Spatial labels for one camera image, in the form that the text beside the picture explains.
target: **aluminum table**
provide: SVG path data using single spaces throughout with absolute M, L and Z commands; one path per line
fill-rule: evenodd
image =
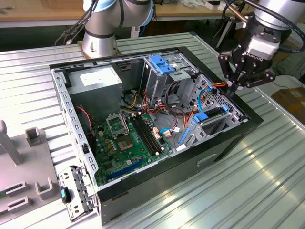
M 118 40 L 122 53 L 188 47 L 219 77 L 217 53 L 189 33 Z M 56 172 L 77 164 L 49 64 L 84 59 L 77 45 L 0 53 L 0 116 L 8 135 L 46 131 Z M 263 119 L 230 155 L 103 228 L 304 228 L 305 127 L 261 89 L 238 93 Z M 89 214 L 71 223 L 61 200 L 0 228 L 99 228 Z

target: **yellow wire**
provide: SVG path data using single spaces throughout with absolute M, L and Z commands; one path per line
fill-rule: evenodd
M 133 108 L 133 107 L 135 106 L 136 101 L 137 101 L 137 97 L 138 97 L 138 94 L 136 94 L 136 95 L 134 96 L 133 103 L 132 103 L 130 106 L 127 107 L 128 109 L 131 109 L 131 108 Z

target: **metal bracket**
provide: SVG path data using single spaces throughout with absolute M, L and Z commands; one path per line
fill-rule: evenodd
M 93 184 L 84 167 L 68 167 L 59 173 L 60 184 L 67 187 L 71 202 L 67 204 L 69 218 L 73 222 L 93 211 L 97 206 Z

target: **green circuit board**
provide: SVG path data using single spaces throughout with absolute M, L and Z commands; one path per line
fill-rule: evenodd
M 155 126 L 148 114 L 143 114 L 142 119 L 152 127 Z M 172 153 L 170 146 L 162 138 L 158 143 L 164 150 L 159 155 L 151 156 L 130 119 L 125 118 L 125 121 L 129 129 L 129 134 L 120 135 L 116 139 L 112 137 L 107 122 L 101 123 L 93 130 L 95 135 L 94 143 L 96 144 L 95 159 L 99 166 L 98 171 L 95 173 L 95 178 L 99 186 Z M 134 169 L 127 169 L 126 173 L 112 179 L 107 179 L 107 176 L 122 169 L 131 168 L 132 166 L 134 166 Z

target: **cable connector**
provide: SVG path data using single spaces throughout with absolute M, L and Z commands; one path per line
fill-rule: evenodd
M 136 95 L 137 94 L 137 91 L 136 90 L 134 90 L 134 89 L 131 89 L 130 90 L 134 95 Z
M 66 42 L 66 45 L 70 45 L 72 43 L 72 41 L 73 41 L 72 39 L 68 39 Z

